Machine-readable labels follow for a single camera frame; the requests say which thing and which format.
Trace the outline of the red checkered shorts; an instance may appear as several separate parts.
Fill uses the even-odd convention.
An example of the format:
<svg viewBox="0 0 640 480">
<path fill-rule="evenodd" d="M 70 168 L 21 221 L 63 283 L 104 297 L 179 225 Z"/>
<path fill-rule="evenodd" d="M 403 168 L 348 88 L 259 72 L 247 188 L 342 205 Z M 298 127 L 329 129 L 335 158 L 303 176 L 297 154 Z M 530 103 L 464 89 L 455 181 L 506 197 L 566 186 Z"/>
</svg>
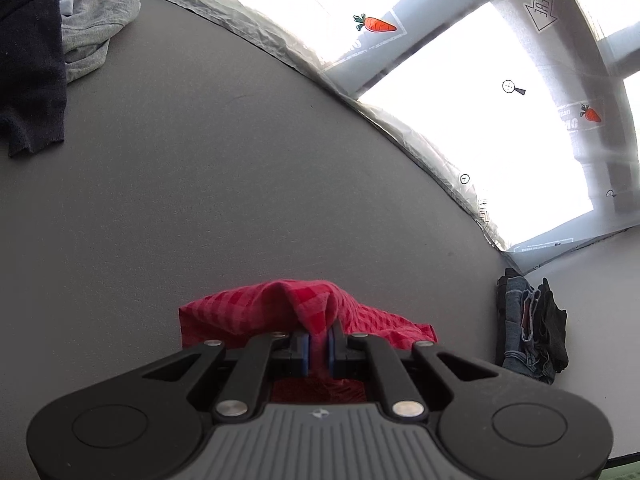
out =
<svg viewBox="0 0 640 480">
<path fill-rule="evenodd" d="M 360 304 L 328 281 L 280 280 L 223 290 L 179 308 L 183 348 L 209 339 L 230 349 L 272 332 L 310 336 L 310 370 L 304 378 L 273 384 L 271 401 L 284 404 L 349 404 L 367 401 L 366 387 L 355 379 L 333 379 L 326 365 L 329 328 L 340 322 L 346 334 L 367 333 L 409 350 L 419 340 L 438 341 L 430 324 Z"/>
</svg>

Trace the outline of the folded blue jeans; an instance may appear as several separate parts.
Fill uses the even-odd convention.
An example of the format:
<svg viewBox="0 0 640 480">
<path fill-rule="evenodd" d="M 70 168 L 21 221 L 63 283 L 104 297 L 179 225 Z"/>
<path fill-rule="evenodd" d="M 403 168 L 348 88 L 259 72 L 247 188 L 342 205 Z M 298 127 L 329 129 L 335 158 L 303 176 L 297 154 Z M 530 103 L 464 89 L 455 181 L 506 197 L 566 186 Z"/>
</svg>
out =
<svg viewBox="0 0 640 480">
<path fill-rule="evenodd" d="M 555 371 L 546 350 L 536 348 L 534 311 L 539 292 L 517 270 L 506 268 L 497 285 L 496 364 L 552 385 Z"/>
</svg>

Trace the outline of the folded black garment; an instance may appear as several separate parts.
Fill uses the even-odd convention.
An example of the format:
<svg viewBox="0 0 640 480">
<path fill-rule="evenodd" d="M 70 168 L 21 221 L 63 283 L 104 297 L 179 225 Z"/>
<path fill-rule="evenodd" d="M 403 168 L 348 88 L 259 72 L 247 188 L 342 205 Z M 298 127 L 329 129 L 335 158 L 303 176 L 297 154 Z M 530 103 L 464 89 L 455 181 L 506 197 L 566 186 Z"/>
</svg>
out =
<svg viewBox="0 0 640 480">
<path fill-rule="evenodd" d="M 546 358 L 555 374 L 568 367 L 566 350 L 567 312 L 555 302 L 549 281 L 542 279 L 537 289 L 538 302 L 534 314 L 534 333 L 536 347 Z"/>
</svg>

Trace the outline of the printed translucent plastic sheet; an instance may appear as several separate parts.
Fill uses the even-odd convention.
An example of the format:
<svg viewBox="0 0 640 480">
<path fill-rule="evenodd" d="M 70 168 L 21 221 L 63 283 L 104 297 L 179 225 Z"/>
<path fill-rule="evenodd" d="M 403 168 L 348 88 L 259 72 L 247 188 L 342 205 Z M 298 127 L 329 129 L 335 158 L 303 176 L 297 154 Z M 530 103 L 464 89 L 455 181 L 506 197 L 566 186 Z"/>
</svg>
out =
<svg viewBox="0 0 640 480">
<path fill-rule="evenodd" d="M 639 0 L 178 0 L 384 128 L 508 252 L 639 222 Z"/>
</svg>

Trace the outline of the dark navy garment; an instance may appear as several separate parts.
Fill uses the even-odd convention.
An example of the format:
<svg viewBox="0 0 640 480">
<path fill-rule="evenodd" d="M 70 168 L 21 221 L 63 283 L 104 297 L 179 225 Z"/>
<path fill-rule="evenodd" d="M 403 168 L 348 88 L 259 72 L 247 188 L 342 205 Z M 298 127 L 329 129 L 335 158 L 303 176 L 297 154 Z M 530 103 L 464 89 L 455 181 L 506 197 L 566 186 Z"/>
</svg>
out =
<svg viewBox="0 0 640 480">
<path fill-rule="evenodd" d="M 1 141 L 11 157 L 64 140 L 66 86 L 58 0 L 1 0 Z"/>
</svg>

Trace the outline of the grey crumpled garment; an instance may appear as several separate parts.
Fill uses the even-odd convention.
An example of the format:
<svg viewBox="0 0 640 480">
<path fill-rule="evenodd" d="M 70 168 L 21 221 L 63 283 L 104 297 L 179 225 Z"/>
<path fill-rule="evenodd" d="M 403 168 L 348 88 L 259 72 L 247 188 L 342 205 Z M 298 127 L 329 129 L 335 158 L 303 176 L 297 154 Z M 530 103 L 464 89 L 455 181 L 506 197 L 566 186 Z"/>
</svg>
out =
<svg viewBox="0 0 640 480">
<path fill-rule="evenodd" d="M 139 15 L 141 0 L 60 0 L 66 82 L 101 68 L 111 40 Z"/>
</svg>

